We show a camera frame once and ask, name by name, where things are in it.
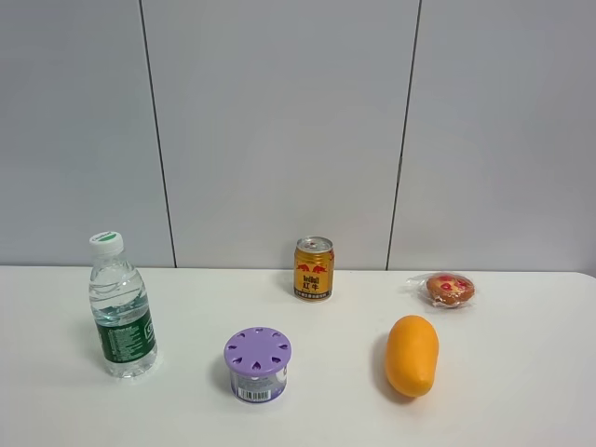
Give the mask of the yellow mango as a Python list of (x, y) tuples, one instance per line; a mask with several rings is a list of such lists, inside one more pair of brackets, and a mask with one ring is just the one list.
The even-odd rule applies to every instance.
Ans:
[(400, 318), (386, 341), (388, 382), (410, 399), (427, 394), (434, 385), (439, 347), (439, 337), (425, 318), (416, 315)]

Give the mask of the gold red bull can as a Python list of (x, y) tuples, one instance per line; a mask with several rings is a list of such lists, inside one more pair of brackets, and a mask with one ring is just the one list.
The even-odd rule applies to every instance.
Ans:
[(325, 237), (300, 238), (294, 252), (293, 291), (310, 302), (324, 301), (332, 295), (334, 249)]

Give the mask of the purple air freshener jar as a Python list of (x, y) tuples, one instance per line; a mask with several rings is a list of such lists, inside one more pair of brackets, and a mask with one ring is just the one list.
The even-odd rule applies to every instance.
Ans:
[(285, 391), (292, 351), (282, 332), (267, 327), (244, 329), (226, 342), (223, 352), (237, 399), (260, 404)]

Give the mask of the wrapped fruit pastry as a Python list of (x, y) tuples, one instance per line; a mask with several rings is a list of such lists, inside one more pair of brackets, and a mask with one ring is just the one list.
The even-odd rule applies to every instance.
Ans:
[(477, 295), (471, 279), (447, 271), (408, 278), (405, 288), (426, 304), (444, 309), (467, 306)]

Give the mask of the clear water bottle green label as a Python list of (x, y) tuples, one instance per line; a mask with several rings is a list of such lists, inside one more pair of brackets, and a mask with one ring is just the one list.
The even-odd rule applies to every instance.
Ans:
[(133, 378), (156, 362), (157, 343), (142, 275), (125, 253), (124, 239), (104, 231), (89, 239), (88, 295), (108, 373)]

